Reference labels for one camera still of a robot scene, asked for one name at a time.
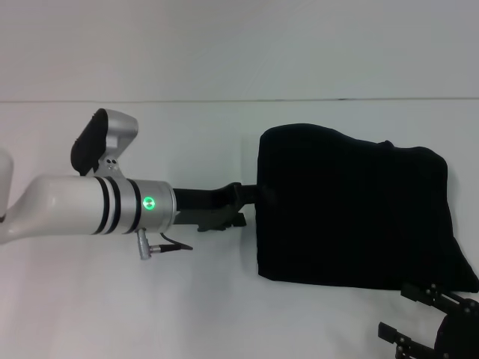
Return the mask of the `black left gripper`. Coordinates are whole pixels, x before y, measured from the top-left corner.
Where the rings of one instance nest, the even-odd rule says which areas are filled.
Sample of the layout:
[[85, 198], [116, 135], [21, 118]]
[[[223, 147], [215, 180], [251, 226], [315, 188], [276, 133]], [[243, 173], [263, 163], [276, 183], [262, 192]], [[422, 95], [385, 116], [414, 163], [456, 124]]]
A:
[[246, 219], [240, 212], [243, 204], [275, 205], [278, 202], [272, 188], [238, 182], [215, 190], [175, 188], [174, 195], [177, 203], [174, 224], [194, 224], [198, 232], [245, 227]]

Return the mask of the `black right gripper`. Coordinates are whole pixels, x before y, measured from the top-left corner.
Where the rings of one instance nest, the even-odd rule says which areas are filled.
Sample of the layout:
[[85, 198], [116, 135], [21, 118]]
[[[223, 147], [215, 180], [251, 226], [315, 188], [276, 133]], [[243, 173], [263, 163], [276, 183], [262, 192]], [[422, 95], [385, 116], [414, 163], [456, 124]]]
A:
[[378, 324], [378, 337], [395, 344], [396, 359], [478, 358], [478, 302], [431, 284], [420, 288], [405, 283], [400, 294], [445, 313], [437, 331], [434, 349], [415, 342], [390, 325]]

